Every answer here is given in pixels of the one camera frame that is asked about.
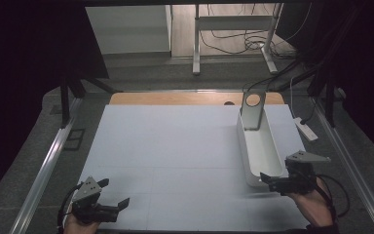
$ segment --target gray carpet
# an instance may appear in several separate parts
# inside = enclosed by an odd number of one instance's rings
[[[166,57],[106,57],[110,80],[105,83],[119,90],[197,90],[229,89],[240,90],[244,84],[257,82],[269,77],[262,58],[204,58],[202,74],[192,75],[192,64],[188,59],[169,59]],[[289,61],[279,61],[278,67],[284,68]],[[289,80],[299,67],[287,74],[280,82]],[[295,115],[306,118],[313,105],[305,90],[309,81],[293,88],[293,111]],[[64,195],[76,184],[86,157],[91,148],[97,125],[110,95],[87,82],[88,91],[82,102],[73,130],[85,129],[83,142],[78,150],[63,150],[56,163],[38,209],[32,218],[27,233],[55,233],[56,213]],[[290,92],[282,93],[286,103],[290,103]],[[60,126],[58,107],[59,91],[49,92],[43,100],[43,110],[28,140],[25,142],[16,161],[0,183],[0,233],[8,233],[38,173],[42,162]],[[366,181],[374,191],[374,145],[350,119],[340,103],[335,103],[335,122],[349,150],[355,156]],[[367,209],[363,206],[357,192],[345,172],[332,143],[328,139],[318,117],[314,115],[308,125],[318,135],[319,140],[307,142],[308,151],[332,159],[331,164],[315,165],[317,173],[338,178],[346,187],[352,200],[350,212],[340,219],[342,233],[374,233],[374,224]],[[76,142],[67,142],[74,147]],[[339,212],[345,206],[342,191],[329,183]]]

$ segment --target power strip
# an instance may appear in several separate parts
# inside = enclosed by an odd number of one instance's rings
[[[302,121],[300,117],[294,118],[294,123],[296,124],[297,129],[303,134],[303,136],[305,136],[308,141],[317,140],[318,136],[311,130],[311,128],[309,128],[309,126],[306,124],[300,124],[300,121]]]

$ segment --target circular hole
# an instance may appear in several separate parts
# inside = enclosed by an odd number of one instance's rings
[[[245,103],[249,106],[256,106],[260,103],[259,95],[250,95],[245,99]]]

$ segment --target hand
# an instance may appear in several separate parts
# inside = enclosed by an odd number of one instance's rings
[[[328,195],[323,181],[317,178],[317,183],[318,186]],[[313,227],[333,225],[332,215],[330,210],[327,208],[326,201],[316,190],[305,195],[297,193],[289,193],[286,195],[293,199],[299,211]]]
[[[69,214],[65,221],[64,234],[94,234],[99,222],[85,224],[78,220],[74,214]]]

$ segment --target wooden floor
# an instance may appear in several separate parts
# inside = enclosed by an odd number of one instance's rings
[[[200,5],[200,16],[269,16],[272,14],[275,4],[211,4]],[[172,38],[171,38],[171,55],[174,58],[191,57],[193,55],[194,46],[194,17],[196,8],[194,5],[174,5],[172,6]],[[236,36],[231,38],[216,38],[231,36],[236,34],[244,34],[244,30],[234,31],[203,31],[203,39],[200,38],[200,54],[201,56],[226,56],[228,53],[221,52],[208,47],[206,44],[219,48],[221,50],[237,54],[237,55],[258,55],[260,50],[245,51],[244,36]],[[266,37],[267,32],[254,33],[252,36]],[[282,41],[279,37],[273,38],[275,43]],[[293,51],[287,43],[280,43],[278,50],[282,52]]]

